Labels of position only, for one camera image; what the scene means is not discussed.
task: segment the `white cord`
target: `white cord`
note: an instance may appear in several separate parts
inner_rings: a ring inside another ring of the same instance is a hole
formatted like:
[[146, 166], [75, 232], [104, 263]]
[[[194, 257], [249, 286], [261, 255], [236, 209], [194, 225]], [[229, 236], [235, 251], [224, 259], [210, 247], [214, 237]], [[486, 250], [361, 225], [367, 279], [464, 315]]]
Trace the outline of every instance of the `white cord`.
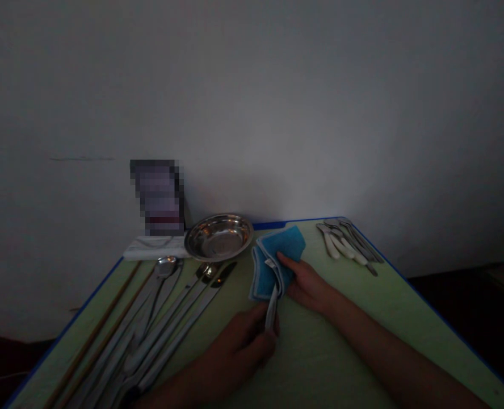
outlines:
[[6, 378], [12, 378], [14, 376], [20, 376], [20, 375], [29, 375], [29, 372], [16, 372], [15, 374], [10, 374], [10, 375], [4, 375], [3, 377], [0, 377], [0, 380], [6, 379]]

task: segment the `green tabletop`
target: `green tabletop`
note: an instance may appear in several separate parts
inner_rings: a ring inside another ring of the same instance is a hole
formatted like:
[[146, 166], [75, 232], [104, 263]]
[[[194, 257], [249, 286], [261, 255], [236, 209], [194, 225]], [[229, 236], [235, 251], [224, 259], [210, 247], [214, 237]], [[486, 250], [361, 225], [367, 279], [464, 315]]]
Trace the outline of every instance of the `green tabletop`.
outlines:
[[[333, 260], [326, 254], [316, 220], [296, 224], [306, 241], [303, 259], [329, 284], [352, 299], [403, 341], [451, 373], [493, 408], [504, 408], [504, 384], [459, 339], [414, 289], [387, 262], [375, 263], [378, 277], [346, 258]], [[267, 230], [256, 231], [255, 236]], [[171, 376], [200, 355], [230, 318], [253, 305], [248, 300], [253, 261], [250, 248], [236, 259], [238, 265], [216, 298], [204, 311], [181, 343], [158, 382]], [[60, 383], [115, 294], [137, 262], [121, 261], [99, 286], [54, 347], [7, 403], [11, 408], [40, 408]], [[154, 262], [143, 262], [116, 305], [88, 354], [74, 373], [79, 377], [115, 320], [131, 300]], [[171, 296], [158, 319], [169, 308], [180, 289], [194, 274], [199, 262], [187, 259]], [[344, 338], [321, 316], [285, 297], [279, 302], [280, 337], [273, 358], [244, 387], [221, 404], [222, 407], [396, 407], [371, 371]]]

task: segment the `stainless steel bowl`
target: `stainless steel bowl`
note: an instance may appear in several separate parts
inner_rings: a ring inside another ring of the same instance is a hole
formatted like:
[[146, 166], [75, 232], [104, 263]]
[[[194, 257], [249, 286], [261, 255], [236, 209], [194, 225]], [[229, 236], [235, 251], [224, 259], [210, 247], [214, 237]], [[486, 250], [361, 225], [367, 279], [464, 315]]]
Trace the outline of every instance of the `stainless steel bowl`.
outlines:
[[221, 214], [201, 220], [186, 234], [186, 251], [199, 261], [219, 262], [235, 257], [252, 241], [254, 228], [245, 218]]

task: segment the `blue cloth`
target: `blue cloth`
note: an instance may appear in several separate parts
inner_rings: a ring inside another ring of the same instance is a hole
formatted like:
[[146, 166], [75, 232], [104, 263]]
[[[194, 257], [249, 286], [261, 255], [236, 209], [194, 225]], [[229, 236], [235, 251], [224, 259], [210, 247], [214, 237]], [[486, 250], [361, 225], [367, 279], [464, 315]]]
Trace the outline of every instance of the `blue cloth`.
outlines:
[[298, 227], [293, 226], [259, 237], [256, 243], [258, 245], [252, 248], [254, 278], [249, 298], [269, 300], [275, 284], [279, 290], [278, 298], [281, 298], [292, 282], [294, 273], [279, 262], [276, 253], [280, 251], [292, 260], [299, 261], [306, 246], [305, 239]]

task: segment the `chopsticks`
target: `chopsticks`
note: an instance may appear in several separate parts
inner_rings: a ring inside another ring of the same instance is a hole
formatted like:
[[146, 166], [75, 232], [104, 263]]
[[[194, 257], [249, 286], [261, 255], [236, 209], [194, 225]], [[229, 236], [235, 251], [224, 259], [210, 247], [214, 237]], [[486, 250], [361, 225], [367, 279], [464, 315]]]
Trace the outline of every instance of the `chopsticks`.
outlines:
[[[108, 306], [108, 308], [106, 309], [106, 311], [104, 312], [103, 316], [101, 317], [100, 321], [97, 323], [97, 325], [95, 326], [95, 328], [93, 329], [93, 331], [91, 331], [90, 336], [87, 338], [86, 342], [84, 343], [84, 345], [82, 346], [82, 348], [80, 349], [80, 351], [78, 352], [78, 354], [76, 355], [76, 358], [74, 358], [72, 364], [70, 364], [69, 368], [66, 370], [65, 375], [63, 375], [63, 377], [59, 381], [59, 384], [55, 388], [55, 391], [52, 393], [52, 395], [50, 396], [50, 398], [48, 399], [48, 401], [44, 405], [44, 409], [51, 409], [54, 406], [54, 404], [57, 402], [57, 399], [59, 398], [59, 396], [63, 392], [65, 386], [69, 383], [70, 379], [74, 375], [74, 372], [78, 368], [78, 365], [80, 364], [80, 362], [82, 362], [84, 356], [86, 355], [87, 351], [91, 347], [93, 341], [99, 335], [99, 332], [104, 327], [104, 325], [106, 324], [106, 321], [108, 320], [108, 317], [110, 316], [110, 314], [112, 313], [112, 311], [116, 307], [117, 303], [119, 302], [121, 296], [124, 294], [124, 292], [126, 291], [127, 287], [129, 286], [129, 284], [133, 280], [133, 277], [137, 273], [138, 268], [140, 267], [141, 263], [142, 262], [139, 261], [137, 263], [137, 265], [135, 266], [135, 268], [133, 269], [133, 271], [131, 271], [131, 274], [125, 280], [125, 282], [123, 283], [123, 286], [121, 286], [120, 290], [117, 292], [116, 297], [114, 297], [114, 299], [112, 300], [112, 302], [110, 303], [110, 305]], [[129, 304], [126, 307], [126, 311], [130, 307], [131, 307], [131, 304]], [[111, 334], [113, 333], [113, 331], [115, 331], [115, 329], [119, 325], [120, 320], [123, 319], [123, 315], [118, 318], [118, 322], [116, 323], [116, 325], [112, 329]], [[100, 354], [100, 351], [102, 351], [102, 348], [104, 348], [104, 345], [106, 345], [106, 343], [109, 341], [110, 337], [112, 336], [111, 334], [109, 334], [109, 336], [103, 341], [103, 344], [100, 345], [99, 349], [97, 349], [97, 351], [95, 352], [95, 356], [94, 356], [95, 359], [98, 356], [98, 354]], [[89, 371], [90, 368], [91, 368], [91, 365], [88, 365], [88, 368], [86, 368], [85, 373], [87, 373], [87, 371]], [[67, 397], [65, 397], [65, 400], [63, 401], [61, 407], [63, 407], [64, 405], [66, 405], [68, 399], [70, 398], [70, 396], [72, 396], [72, 392], [78, 387], [79, 382], [81, 381], [81, 379], [82, 379], [83, 376], [84, 376], [84, 374], [80, 377], [80, 379], [78, 379], [75, 382], [75, 385], [73, 385], [73, 387], [70, 390], [71, 393], [67, 394]]]

